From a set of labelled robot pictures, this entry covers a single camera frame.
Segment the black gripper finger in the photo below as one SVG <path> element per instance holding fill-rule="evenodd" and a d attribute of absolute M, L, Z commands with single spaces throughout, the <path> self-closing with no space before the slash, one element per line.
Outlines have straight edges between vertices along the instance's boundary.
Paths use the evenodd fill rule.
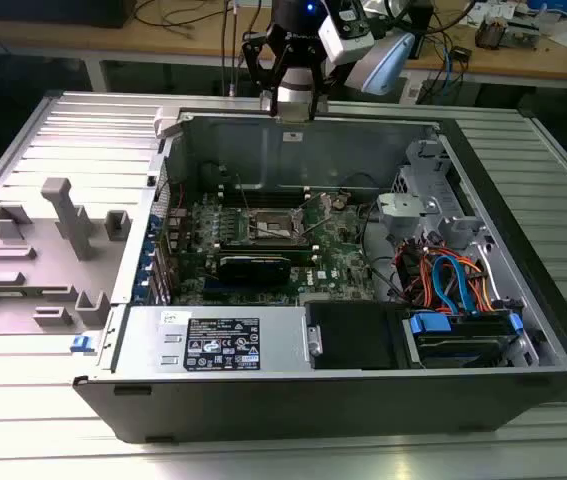
<path fill-rule="evenodd" d="M 268 47 L 274 54 L 274 63 L 267 69 L 260 63 L 262 51 Z M 252 83 L 261 94 L 269 98 L 270 116 L 278 113 L 278 87 L 283 78 L 283 41 L 280 30 L 267 30 L 264 33 L 245 32 L 242 53 Z"/>
<path fill-rule="evenodd" d="M 308 65 L 312 77 L 311 100 L 308 107 L 308 119 L 313 121 L 319 109 L 319 104 L 326 100 L 326 80 L 324 76 L 327 55 L 322 48 L 310 46 L 307 49 Z"/>

